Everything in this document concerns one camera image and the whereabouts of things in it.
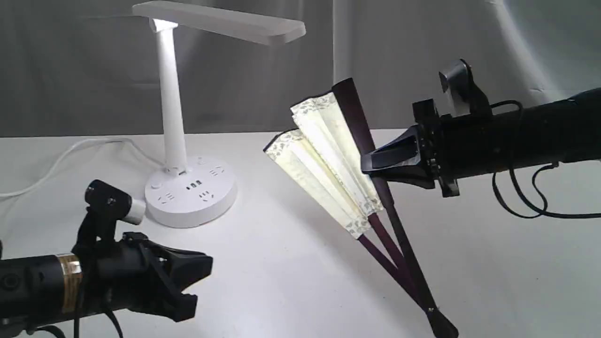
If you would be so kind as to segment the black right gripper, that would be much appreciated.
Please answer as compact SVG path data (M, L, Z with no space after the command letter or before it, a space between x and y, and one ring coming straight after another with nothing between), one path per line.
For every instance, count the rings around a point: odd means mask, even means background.
M436 180L449 198L460 194L459 179L498 172L487 99L469 103L468 113L459 117L439 115L433 99L415 102L412 109L416 126L361 156L365 175L425 190L436 188ZM422 159L429 171L423 170Z

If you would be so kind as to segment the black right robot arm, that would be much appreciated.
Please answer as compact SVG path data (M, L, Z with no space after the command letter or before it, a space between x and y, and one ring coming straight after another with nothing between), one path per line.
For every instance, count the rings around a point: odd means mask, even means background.
M600 158L601 92L493 114L491 107L453 117L439 115L433 100L413 104L415 125L365 154L361 169L372 178L459 195L458 180L547 163Z

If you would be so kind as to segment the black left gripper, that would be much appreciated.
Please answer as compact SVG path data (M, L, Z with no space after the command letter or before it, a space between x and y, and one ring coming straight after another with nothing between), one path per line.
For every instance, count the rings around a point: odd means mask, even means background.
M210 255L163 246L140 232L126 232L107 250L78 258L78 315L127 309L174 322L192 319L198 297L185 290L213 268Z

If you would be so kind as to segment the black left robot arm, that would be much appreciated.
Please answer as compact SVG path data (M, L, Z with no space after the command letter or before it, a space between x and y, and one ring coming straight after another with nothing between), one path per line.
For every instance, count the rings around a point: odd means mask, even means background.
M1 261L1 336L49 331L58 323L107 315L123 336L115 312L128 310L182 322L193 319L198 297L186 289L212 273L213 258L126 232L80 254Z

